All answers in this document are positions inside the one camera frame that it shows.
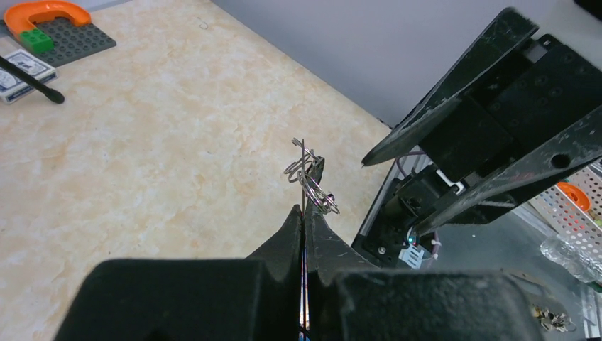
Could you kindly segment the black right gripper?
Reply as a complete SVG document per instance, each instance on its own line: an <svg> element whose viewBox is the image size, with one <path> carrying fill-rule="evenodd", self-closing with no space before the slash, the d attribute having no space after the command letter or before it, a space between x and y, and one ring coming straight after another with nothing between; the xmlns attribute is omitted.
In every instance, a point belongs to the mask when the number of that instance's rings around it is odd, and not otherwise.
<svg viewBox="0 0 602 341"><path fill-rule="evenodd" d="M487 224L601 157L601 69L503 9L450 70L362 159L419 148L437 185L416 234Z"/></svg>

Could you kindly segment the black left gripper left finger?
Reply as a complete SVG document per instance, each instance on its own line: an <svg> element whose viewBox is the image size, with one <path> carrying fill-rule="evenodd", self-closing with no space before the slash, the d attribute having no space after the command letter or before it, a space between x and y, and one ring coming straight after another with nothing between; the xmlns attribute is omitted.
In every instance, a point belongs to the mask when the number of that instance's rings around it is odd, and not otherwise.
<svg viewBox="0 0 602 341"><path fill-rule="evenodd" d="M56 340L296 340L302 215L243 259L109 259L83 280Z"/></svg>

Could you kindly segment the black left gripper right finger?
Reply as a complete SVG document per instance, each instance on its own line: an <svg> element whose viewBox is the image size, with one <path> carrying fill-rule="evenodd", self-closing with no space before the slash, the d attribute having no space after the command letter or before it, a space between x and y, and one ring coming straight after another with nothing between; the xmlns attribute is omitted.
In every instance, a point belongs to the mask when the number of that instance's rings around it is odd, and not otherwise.
<svg viewBox="0 0 602 341"><path fill-rule="evenodd" d="M541 340L525 294L498 271L380 269L305 209L311 340Z"/></svg>

